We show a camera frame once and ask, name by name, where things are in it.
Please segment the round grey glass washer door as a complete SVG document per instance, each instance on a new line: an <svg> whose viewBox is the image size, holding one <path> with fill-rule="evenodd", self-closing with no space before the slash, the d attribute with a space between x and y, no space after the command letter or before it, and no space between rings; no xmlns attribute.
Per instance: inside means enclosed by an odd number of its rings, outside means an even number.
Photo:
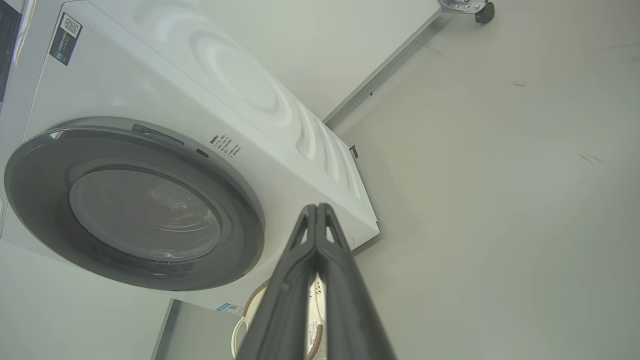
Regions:
<svg viewBox="0 0 640 360"><path fill-rule="evenodd" d="M4 174L21 223L109 280L172 292L247 275L265 248L258 196L221 155L148 121L65 121L13 151Z"/></svg>

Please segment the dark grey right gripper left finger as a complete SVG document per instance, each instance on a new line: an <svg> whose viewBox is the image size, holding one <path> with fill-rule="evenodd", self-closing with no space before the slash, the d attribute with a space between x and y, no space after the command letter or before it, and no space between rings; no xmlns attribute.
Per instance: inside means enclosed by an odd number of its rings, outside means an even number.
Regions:
<svg viewBox="0 0 640 360"><path fill-rule="evenodd" d="M317 276L317 206L302 208L235 360L312 360L310 287Z"/></svg>

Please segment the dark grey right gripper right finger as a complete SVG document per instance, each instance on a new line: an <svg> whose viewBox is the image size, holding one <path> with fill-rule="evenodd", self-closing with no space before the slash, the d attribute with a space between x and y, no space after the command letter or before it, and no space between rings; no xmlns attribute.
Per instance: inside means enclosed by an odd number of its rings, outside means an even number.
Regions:
<svg viewBox="0 0 640 360"><path fill-rule="evenodd" d="M325 287L327 360L397 360L331 205L316 207L318 275Z"/></svg>

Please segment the white front-load washing machine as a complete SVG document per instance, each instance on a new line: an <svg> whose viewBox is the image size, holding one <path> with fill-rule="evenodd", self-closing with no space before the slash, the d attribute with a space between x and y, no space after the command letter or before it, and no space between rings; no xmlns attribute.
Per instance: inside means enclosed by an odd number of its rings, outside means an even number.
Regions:
<svg viewBox="0 0 640 360"><path fill-rule="evenodd" d="M93 116L149 122L194 139L243 176L263 210L263 253L248 274L200 291L147 289L212 309L242 305L274 272L307 205L333 208L350 249L379 234L349 147L200 2L23 3L0 107L3 240L80 268L47 248L18 219L5 189L5 171L12 153L32 137ZM50 55L62 12L83 27L68 66Z"/></svg>

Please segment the cream perforated laundry basket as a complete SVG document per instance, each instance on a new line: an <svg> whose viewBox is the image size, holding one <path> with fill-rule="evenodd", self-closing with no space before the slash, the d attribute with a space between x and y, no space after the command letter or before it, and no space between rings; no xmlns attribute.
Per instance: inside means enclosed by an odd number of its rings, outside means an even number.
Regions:
<svg viewBox="0 0 640 360"><path fill-rule="evenodd" d="M238 341L239 333L242 327L249 329L250 323L253 321L258 307L265 295L270 280L266 280L258 288L256 288L247 299L240 321L237 322L233 332L231 333L231 355L237 358L240 350L241 342ZM328 351L326 344L326 296L325 283L316 276L313 285L308 292L308 309L307 309L307 351L306 360L328 360Z"/></svg>

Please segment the dark QR label sticker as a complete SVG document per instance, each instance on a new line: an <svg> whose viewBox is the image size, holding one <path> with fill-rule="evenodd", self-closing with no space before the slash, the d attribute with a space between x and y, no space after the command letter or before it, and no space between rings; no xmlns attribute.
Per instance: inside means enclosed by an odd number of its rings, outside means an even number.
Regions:
<svg viewBox="0 0 640 360"><path fill-rule="evenodd" d="M62 12L52 37L49 55L68 66L82 29L81 23L68 13Z"/></svg>

